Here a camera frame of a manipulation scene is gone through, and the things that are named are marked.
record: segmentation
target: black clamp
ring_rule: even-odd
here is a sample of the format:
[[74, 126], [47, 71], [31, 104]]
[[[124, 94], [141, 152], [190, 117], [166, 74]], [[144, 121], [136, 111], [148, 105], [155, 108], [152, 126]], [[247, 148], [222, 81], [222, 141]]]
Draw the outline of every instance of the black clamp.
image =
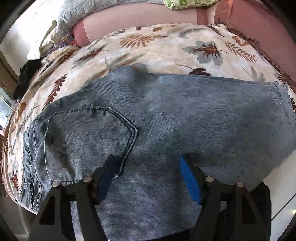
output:
[[[193, 200], [202, 205], [189, 241], [268, 241], [259, 210], [243, 183], [219, 183], [193, 165], [187, 156], [180, 158], [180, 168]], [[227, 201], [226, 211], [220, 211]]]
[[110, 155], [91, 177], [76, 184], [62, 186], [53, 182], [34, 221], [29, 241], [76, 240], [70, 202], [77, 202], [82, 235], [85, 241], [108, 241], [95, 210], [108, 193], [120, 159]]

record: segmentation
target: screw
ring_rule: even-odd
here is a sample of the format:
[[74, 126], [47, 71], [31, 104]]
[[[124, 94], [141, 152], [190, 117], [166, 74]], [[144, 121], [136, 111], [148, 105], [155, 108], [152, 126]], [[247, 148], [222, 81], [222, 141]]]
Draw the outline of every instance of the screw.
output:
[[207, 182], [211, 183], [211, 182], [213, 182], [215, 179], [214, 179], [213, 177], [211, 177], [211, 176], [207, 176], [207, 177], [205, 178], [205, 180], [206, 180]]
[[91, 177], [85, 177], [82, 180], [83, 180], [83, 182], [88, 183], [88, 182], [90, 182], [92, 180], [92, 178]]
[[244, 184], [242, 182], [237, 182], [237, 187], [243, 188], [244, 187]]
[[52, 183], [52, 187], [57, 188], [61, 183], [59, 181], [55, 181]]

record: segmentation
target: leaf pattern blanket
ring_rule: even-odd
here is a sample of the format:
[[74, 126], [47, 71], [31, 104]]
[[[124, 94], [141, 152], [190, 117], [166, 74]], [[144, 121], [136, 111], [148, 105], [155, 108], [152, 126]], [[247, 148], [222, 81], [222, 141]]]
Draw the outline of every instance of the leaf pattern blanket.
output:
[[[282, 79], [247, 41], [222, 24], [184, 23], [123, 29], [81, 49], [66, 46], [56, 50], [42, 64], [12, 111], [4, 137], [3, 183], [6, 193], [19, 205], [25, 130], [46, 105], [120, 66], [130, 65], [149, 73], [200, 74], [260, 83]], [[290, 97], [295, 98], [287, 88]]]

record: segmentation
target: jeans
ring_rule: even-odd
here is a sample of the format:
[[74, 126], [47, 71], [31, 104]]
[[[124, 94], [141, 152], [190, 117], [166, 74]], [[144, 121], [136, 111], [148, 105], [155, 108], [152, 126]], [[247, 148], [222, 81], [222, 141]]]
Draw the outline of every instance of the jeans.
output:
[[[295, 148], [286, 87], [202, 75], [116, 69], [49, 104], [24, 133], [22, 202], [33, 212], [54, 181], [78, 182], [122, 158], [96, 207], [110, 240], [151, 240], [191, 228], [179, 157], [197, 153], [206, 175], [254, 189]], [[74, 230], [81, 233], [77, 207]]]

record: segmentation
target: black cloth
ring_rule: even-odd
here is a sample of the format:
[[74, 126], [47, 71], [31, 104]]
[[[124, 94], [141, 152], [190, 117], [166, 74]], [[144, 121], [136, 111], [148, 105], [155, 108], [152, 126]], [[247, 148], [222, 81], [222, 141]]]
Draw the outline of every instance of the black cloth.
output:
[[41, 60], [42, 58], [29, 60], [20, 69], [20, 76], [17, 81], [17, 86], [13, 92], [13, 100], [17, 101], [23, 98], [28, 89], [30, 80], [41, 66]]

